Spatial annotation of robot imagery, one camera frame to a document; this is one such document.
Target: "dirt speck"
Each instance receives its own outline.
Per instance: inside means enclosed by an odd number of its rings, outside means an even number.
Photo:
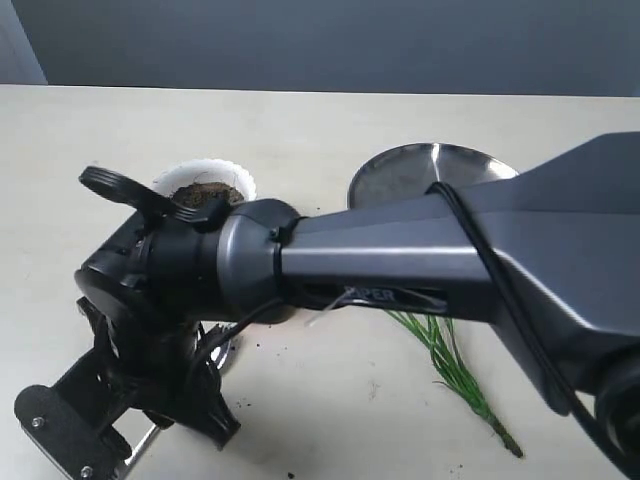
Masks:
[[[380,384],[376,383],[375,380],[369,380],[369,401],[373,402],[375,398],[378,396],[378,389],[380,388]]]

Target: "gray wall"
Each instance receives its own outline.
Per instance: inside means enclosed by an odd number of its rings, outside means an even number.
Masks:
[[[638,0],[13,0],[53,84],[630,95]]]
[[[10,0],[0,0],[0,83],[46,83]]]

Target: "screw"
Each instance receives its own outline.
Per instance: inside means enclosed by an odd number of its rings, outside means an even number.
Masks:
[[[82,470],[80,470],[80,478],[91,478],[91,477],[93,477],[93,468],[91,468],[88,465],[82,467]]]
[[[39,428],[42,428],[44,426],[44,418],[35,417],[33,420],[31,420],[31,426],[36,430],[38,430]]]

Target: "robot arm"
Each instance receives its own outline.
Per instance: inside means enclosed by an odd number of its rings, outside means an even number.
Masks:
[[[94,348],[53,387],[25,389],[16,415],[72,478],[88,464],[117,471],[128,450],[111,425],[127,408],[165,428],[197,429],[222,448],[239,424],[216,369],[200,361],[211,342],[198,343],[199,321],[277,323],[341,298],[338,307],[491,324],[555,412],[576,414],[575,391],[596,396],[600,426],[576,418],[636,475],[639,149],[640,133],[607,135],[519,177],[458,191],[490,255],[478,254],[451,202],[435,193],[315,218],[269,199],[191,210],[89,167],[81,182],[137,212],[76,272]],[[511,297],[540,349],[523,335]],[[88,385],[101,399],[90,407],[79,393]],[[47,415],[73,423],[76,434],[34,427]],[[60,451],[70,438],[92,454]]]

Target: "soil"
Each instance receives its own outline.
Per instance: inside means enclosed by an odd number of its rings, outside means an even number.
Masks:
[[[222,182],[194,183],[180,187],[171,199],[189,208],[200,208],[214,197],[223,198],[229,203],[244,201],[244,196],[235,188]]]

